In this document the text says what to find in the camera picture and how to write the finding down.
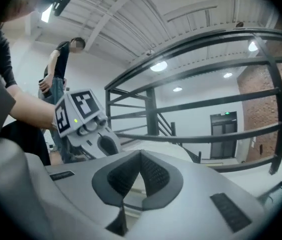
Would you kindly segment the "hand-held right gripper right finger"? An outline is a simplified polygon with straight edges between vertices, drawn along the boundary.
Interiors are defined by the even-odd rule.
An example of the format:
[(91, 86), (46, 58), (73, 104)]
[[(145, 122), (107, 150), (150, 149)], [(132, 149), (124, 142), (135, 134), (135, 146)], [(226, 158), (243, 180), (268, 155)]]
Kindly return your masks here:
[(250, 193), (205, 165), (140, 151), (147, 165), (166, 168), (169, 182), (146, 198), (130, 240), (252, 240), (265, 211)]

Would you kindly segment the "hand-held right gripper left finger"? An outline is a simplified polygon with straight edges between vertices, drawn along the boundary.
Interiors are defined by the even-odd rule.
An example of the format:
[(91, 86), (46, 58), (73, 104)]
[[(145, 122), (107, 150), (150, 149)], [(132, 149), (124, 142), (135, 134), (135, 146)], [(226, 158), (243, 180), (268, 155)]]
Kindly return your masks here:
[(32, 185), (44, 209), (52, 240), (141, 240), (127, 230), (124, 194), (139, 173), (140, 152), (128, 151), (92, 161), (43, 166), (26, 154)]

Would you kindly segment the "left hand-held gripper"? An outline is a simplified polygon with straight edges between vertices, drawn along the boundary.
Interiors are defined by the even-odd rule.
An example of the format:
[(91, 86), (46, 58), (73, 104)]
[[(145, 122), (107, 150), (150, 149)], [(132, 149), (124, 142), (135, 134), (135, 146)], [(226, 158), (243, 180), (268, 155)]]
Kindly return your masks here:
[(91, 89), (66, 92), (55, 105), (54, 124), (60, 138), (72, 147), (81, 146), (91, 137), (91, 155), (96, 159), (122, 151), (118, 136), (109, 128), (103, 129), (107, 117)]

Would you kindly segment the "person's left forearm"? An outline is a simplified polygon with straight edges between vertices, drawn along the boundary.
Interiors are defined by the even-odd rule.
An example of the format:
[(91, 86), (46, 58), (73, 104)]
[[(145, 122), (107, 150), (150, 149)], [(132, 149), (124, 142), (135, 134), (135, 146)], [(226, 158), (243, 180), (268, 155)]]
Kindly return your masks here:
[(55, 130), (55, 106), (35, 96), (23, 92), (14, 84), (7, 92), (15, 100), (9, 115), (15, 120), (24, 122), (39, 129)]

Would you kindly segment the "person's left leg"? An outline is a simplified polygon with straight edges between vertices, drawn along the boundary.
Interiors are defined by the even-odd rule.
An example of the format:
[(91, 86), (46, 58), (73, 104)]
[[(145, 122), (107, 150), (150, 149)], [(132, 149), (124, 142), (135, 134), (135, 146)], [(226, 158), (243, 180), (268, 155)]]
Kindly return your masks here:
[(51, 165), (47, 144), (39, 128), (16, 120), (1, 129), (0, 138), (11, 140), (25, 153), (38, 156), (44, 166)]

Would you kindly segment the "black metal railing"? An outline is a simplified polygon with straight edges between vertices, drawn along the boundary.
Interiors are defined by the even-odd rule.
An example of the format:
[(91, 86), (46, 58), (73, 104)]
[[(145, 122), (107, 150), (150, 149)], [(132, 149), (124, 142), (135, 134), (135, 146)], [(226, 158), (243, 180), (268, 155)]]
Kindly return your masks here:
[[(184, 53), (192, 52), (201, 48), (209, 47), (229, 42), (238, 41), (254, 41), (257, 47), (262, 52), (261, 57), (247, 57), (232, 60), (206, 64), (197, 68), (189, 69), (172, 76), (157, 80), (132, 91), (119, 89), (119, 86), (135, 76), (141, 74), (149, 67), (157, 62), (162, 62), (166, 59), (172, 59)], [(249, 101), (265, 97), (274, 96), (277, 103), (278, 120), (275, 124), (261, 127), (255, 130), (248, 130), (237, 133), (226, 133), (223, 135), (208, 135), (208, 136), (154, 136), (128, 134), (126, 130), (119, 134), (120, 137), (129, 140), (146, 140), (156, 142), (170, 142), (176, 144), (207, 144), (221, 143), (227, 141), (243, 140), (251, 137), (266, 135), (272, 132), (277, 132), (276, 145), (274, 155), (248, 163), (238, 167), (239, 170), (251, 169), (265, 164), (270, 164), (269, 173), (274, 174), (278, 171), (282, 162), (282, 78), (278, 69), (278, 64), (282, 64), (282, 56), (274, 57), (269, 53), (266, 47), (266, 41), (282, 41), (282, 31), (277, 29), (269, 29), (264, 27), (257, 28), (233, 28), (233, 29), (218, 29), (186, 38), (162, 49), (158, 53), (145, 58), (136, 66), (129, 68), (124, 73), (120, 74), (109, 84), (105, 86), (106, 94), (106, 111), (111, 110), (111, 106), (116, 106), (119, 101), (127, 98), (141, 99), (142, 92), (154, 89), (178, 80), (184, 80), (190, 77), (196, 77), (202, 74), (212, 73), (227, 68), (236, 68), (244, 66), (265, 65), (268, 68), (272, 89), (257, 91), (246, 94), (238, 94), (227, 97), (214, 98), (203, 101), (196, 101), (175, 106), (167, 106), (163, 108), (146, 108), (140, 112), (121, 114), (120, 119), (137, 118), (143, 115), (161, 115), (163, 113), (175, 112), (181, 110), (197, 109), (208, 106), (216, 106), (234, 102)]]

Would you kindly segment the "rectangular ceiling light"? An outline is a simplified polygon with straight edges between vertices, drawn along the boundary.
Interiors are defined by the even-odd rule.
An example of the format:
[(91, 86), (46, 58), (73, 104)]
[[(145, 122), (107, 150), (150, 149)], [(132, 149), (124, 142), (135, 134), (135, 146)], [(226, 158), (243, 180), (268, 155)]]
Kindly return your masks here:
[(51, 4), (45, 11), (42, 12), (40, 20), (44, 23), (48, 23), (51, 15), (53, 4)]

